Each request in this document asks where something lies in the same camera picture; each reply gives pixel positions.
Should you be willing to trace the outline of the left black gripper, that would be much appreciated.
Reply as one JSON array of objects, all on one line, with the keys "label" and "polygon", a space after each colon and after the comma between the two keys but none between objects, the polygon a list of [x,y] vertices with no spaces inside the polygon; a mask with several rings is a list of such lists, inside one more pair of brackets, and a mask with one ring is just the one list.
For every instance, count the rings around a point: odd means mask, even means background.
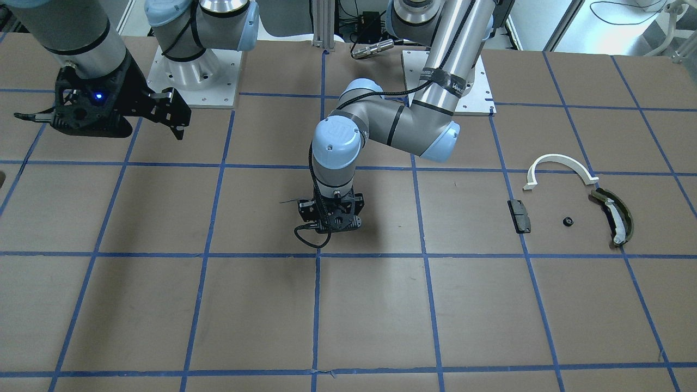
[{"label": "left black gripper", "polygon": [[364,206],[361,193],[349,192],[340,199],[325,198],[299,199],[298,211],[307,229],[319,234],[329,232],[353,231],[361,228],[363,222],[358,216]]}]

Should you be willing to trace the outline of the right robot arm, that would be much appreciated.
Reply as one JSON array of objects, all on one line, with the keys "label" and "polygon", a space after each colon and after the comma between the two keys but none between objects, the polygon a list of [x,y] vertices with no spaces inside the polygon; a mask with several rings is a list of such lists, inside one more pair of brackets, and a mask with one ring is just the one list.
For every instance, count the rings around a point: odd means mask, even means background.
[{"label": "right robot arm", "polygon": [[253,50],[260,22],[252,1],[147,1],[146,18],[173,83],[154,91],[99,2],[5,5],[60,63],[54,105],[15,116],[79,137],[129,137],[131,116],[164,124],[182,140],[191,109],[181,90],[219,76],[214,50]]}]

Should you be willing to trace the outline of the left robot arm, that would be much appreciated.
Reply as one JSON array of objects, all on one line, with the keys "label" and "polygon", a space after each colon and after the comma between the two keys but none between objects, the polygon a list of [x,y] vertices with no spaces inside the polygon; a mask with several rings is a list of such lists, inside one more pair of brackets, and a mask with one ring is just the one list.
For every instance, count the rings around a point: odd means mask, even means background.
[{"label": "left robot arm", "polygon": [[399,93],[358,78],[344,89],[336,109],[315,129],[308,163],[313,198],[300,199],[303,229],[319,234],[361,226],[363,196],[353,190],[359,154],[373,140],[406,153],[444,162],[455,148],[460,126],[453,121],[468,94],[474,67],[493,25],[496,1],[391,1],[386,29],[429,49],[418,84]]}]

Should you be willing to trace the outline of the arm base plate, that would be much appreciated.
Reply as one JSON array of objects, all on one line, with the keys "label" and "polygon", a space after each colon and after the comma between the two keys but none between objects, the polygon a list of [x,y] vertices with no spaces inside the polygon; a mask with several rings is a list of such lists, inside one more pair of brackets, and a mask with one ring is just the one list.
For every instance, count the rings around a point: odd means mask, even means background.
[{"label": "arm base plate", "polygon": [[[401,57],[406,89],[417,87],[421,70],[426,63],[428,55],[428,51],[403,50]],[[475,66],[474,81],[469,88],[468,94],[463,96],[456,105],[455,115],[488,116],[494,115],[496,112],[483,58],[480,57]]]},{"label": "arm base plate", "polygon": [[159,93],[173,87],[192,108],[234,108],[244,52],[207,49],[189,62],[175,62],[155,52],[147,81]]}]

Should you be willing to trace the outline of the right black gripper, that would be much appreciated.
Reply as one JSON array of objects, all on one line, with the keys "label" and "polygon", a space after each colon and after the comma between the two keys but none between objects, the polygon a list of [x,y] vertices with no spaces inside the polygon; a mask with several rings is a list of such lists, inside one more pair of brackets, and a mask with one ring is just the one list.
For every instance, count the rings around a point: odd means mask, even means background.
[{"label": "right black gripper", "polygon": [[126,116],[164,124],[177,140],[184,139],[192,110],[174,87],[157,93],[149,89],[142,71],[127,52],[112,72],[82,78],[78,66],[67,62],[57,75],[54,109],[14,113],[22,121],[50,124],[68,136],[128,137],[133,129]]}]

